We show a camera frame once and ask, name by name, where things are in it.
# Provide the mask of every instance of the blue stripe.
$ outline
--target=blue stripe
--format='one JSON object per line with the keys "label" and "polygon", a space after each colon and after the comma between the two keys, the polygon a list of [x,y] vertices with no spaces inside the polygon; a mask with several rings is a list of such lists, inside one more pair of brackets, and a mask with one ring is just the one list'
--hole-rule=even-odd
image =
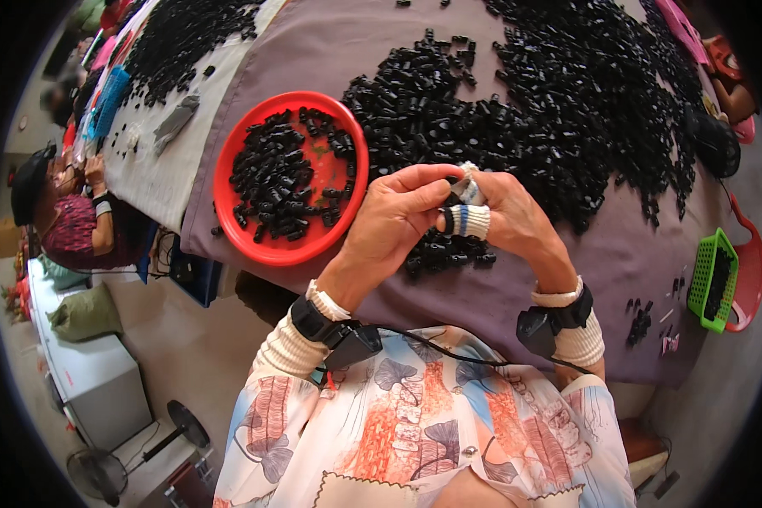
{"label": "blue stripe", "polygon": [[460,236],[466,236],[466,224],[469,220],[469,208],[466,205],[460,205]]}
{"label": "blue stripe", "polygon": [[471,192],[471,195],[468,198],[466,198],[466,203],[473,203],[475,196],[477,196],[477,191],[479,190],[479,187],[477,186],[474,180],[471,180],[469,182],[469,188],[471,189],[472,192]]}

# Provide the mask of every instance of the purple tablecloth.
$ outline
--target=purple tablecloth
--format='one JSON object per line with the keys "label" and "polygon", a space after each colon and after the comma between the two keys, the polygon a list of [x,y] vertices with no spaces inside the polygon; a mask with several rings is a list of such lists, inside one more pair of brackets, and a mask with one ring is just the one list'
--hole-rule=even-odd
{"label": "purple tablecloth", "polygon": [[[637,2],[627,12],[643,12]],[[250,271],[295,292],[304,291],[340,248],[340,243],[302,265],[273,268],[244,257],[226,238],[215,238],[218,224],[212,211],[215,161],[228,133],[260,101],[276,94],[308,89],[341,98],[353,77],[374,76],[376,66],[393,47],[411,46],[426,27],[439,39],[465,34],[477,40],[476,89],[462,86],[469,100],[505,90],[494,80],[497,56],[488,51],[504,40],[503,26],[485,12],[482,2],[455,2],[440,9],[437,1],[416,2],[408,9],[393,0],[291,0],[244,58],[213,122],[181,230],[181,249]],[[640,198],[628,185],[605,192],[605,203],[589,232],[576,237],[559,226],[570,257],[590,287],[594,309],[604,331],[608,380],[680,385],[693,367],[706,332],[686,309],[687,288],[678,298],[666,294],[674,278],[691,280],[697,243],[724,225],[725,194],[702,168],[697,168],[694,192],[686,216],[678,220],[675,195],[660,197],[660,228],[644,222]],[[541,368],[550,364],[526,351],[514,330],[520,310],[530,305],[535,282],[528,265],[497,251],[490,270],[471,267],[424,276],[412,284],[403,270],[386,280],[356,312],[359,319],[401,328],[450,323],[463,327],[503,353],[510,361]],[[632,314],[629,298],[645,305],[654,301],[653,325],[634,349],[626,347]],[[658,321],[674,312],[663,323]],[[676,353],[660,356],[660,331],[674,326],[680,333]]]}

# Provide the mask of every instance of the red plastic plate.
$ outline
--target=red plastic plate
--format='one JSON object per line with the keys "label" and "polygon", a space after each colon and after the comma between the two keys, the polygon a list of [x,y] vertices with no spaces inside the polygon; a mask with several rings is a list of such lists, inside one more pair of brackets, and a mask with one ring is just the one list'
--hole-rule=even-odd
{"label": "red plastic plate", "polygon": [[[315,107],[334,118],[336,128],[345,129],[353,137],[356,148],[356,184],[350,202],[340,202],[341,218],[332,228],[325,228],[322,219],[318,216],[305,217],[310,221],[308,232],[300,240],[288,241],[284,237],[273,240],[266,232],[262,243],[254,243],[254,231],[257,229],[256,217],[248,218],[248,227],[241,229],[237,225],[232,214],[232,209],[240,203],[240,196],[234,192],[234,185],[229,183],[232,175],[232,163],[234,157],[243,150],[243,140],[246,137],[245,129],[250,125],[263,123],[265,117],[274,113],[282,113],[285,109],[294,111],[291,123],[300,133],[307,136],[305,128],[299,124],[296,112],[300,107]],[[343,158],[334,157],[327,145],[327,138],[322,136],[316,139],[307,137],[302,146],[305,157],[310,160],[314,168],[314,178],[310,187],[314,190],[308,200],[309,204],[319,202],[322,189],[325,187],[344,188],[347,181],[347,162]],[[367,188],[367,176],[369,174],[370,159],[367,152],[367,144],[364,139],[362,127],[356,122],[353,114],[341,102],[317,92],[289,92],[277,95],[257,104],[243,119],[234,127],[226,139],[226,144],[218,157],[217,167],[214,169],[214,206],[218,212],[220,225],[228,239],[243,254],[255,261],[275,267],[287,267],[307,261],[324,252],[339,239],[353,218],[364,199]]]}

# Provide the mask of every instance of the green plastic basket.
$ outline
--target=green plastic basket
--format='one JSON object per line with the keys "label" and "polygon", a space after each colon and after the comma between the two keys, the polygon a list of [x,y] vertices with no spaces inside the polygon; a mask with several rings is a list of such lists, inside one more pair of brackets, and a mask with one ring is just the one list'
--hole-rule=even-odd
{"label": "green plastic basket", "polygon": [[[707,320],[704,317],[705,302],[709,298],[709,288],[711,287],[711,277],[714,274],[714,259],[717,258],[717,249],[724,249],[734,258],[732,261],[732,273],[726,282],[726,290],[722,294],[720,310],[713,320]],[[697,261],[695,261],[694,275],[691,278],[691,288],[688,294],[688,308],[700,316],[700,325],[716,333],[722,333],[726,328],[728,315],[732,310],[732,301],[734,300],[734,289],[736,288],[736,277],[740,271],[740,258],[737,257],[732,243],[722,231],[717,228],[710,237],[700,240],[697,247]]]}

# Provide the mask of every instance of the concrete floor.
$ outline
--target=concrete floor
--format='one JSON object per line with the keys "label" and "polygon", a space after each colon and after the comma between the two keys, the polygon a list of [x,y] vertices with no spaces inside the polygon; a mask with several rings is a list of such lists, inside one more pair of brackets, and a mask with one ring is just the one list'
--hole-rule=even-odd
{"label": "concrete floor", "polygon": [[[756,139],[742,146],[740,170],[725,183],[762,235],[761,116],[756,125]],[[734,225],[726,231],[732,243],[747,242],[748,231]],[[709,333],[694,370],[679,389],[655,391],[643,417],[659,435],[671,439],[668,471],[677,471],[680,480],[660,501],[643,495],[638,506],[694,505],[739,435],[761,384],[762,305],[741,333]],[[658,473],[646,490],[654,490],[663,476]]]}
{"label": "concrete floor", "polygon": [[[210,435],[211,450],[203,452],[209,452],[207,460],[216,482],[237,393],[270,327],[236,297],[217,300],[203,309],[169,279],[150,281],[146,286],[137,276],[94,276],[96,283],[99,280],[110,288],[125,329],[122,342],[139,362],[152,416],[161,422],[143,449],[148,450],[174,430],[166,402],[177,399]],[[10,285],[14,285],[14,259],[0,259],[0,287]],[[30,322],[11,324],[10,316],[0,312],[0,330],[22,401],[64,472],[68,456],[85,444],[67,428],[67,419],[53,404],[43,378],[47,365],[37,353],[36,329]],[[123,463],[135,465],[142,444],[155,431],[153,423],[113,454]],[[166,486],[161,482],[193,450],[189,442],[179,438],[136,470],[122,496],[122,506],[167,508],[169,503],[163,497]],[[91,507],[106,506],[89,497],[84,499]]]}

